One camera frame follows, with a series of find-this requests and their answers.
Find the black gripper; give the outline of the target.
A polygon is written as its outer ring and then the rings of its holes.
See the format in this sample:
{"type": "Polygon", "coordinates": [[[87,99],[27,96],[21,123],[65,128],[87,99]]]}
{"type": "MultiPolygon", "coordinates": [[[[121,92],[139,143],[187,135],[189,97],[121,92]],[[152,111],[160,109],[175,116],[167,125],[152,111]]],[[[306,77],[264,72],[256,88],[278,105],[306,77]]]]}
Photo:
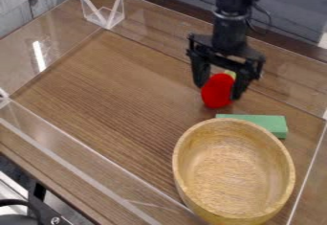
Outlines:
{"type": "Polygon", "coordinates": [[[231,50],[216,49],[212,46],[212,37],[205,34],[189,34],[188,41],[187,56],[192,61],[193,84],[197,88],[204,85],[209,78],[211,65],[232,70],[235,71],[235,81],[231,99],[239,100],[252,79],[260,78],[266,62],[263,53],[247,43],[231,50]]]}

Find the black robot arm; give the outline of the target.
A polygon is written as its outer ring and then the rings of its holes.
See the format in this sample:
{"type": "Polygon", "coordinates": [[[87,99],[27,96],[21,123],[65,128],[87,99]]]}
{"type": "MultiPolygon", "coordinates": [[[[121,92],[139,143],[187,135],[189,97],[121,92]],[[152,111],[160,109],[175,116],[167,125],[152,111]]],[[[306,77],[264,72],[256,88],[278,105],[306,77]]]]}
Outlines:
{"type": "Polygon", "coordinates": [[[204,87],[211,66],[224,68],[236,74],[230,99],[242,98],[254,80],[259,80],[266,56],[256,51],[247,40],[252,8],[259,0],[216,0],[212,34],[189,34],[187,56],[191,60],[193,84],[204,87]]]}

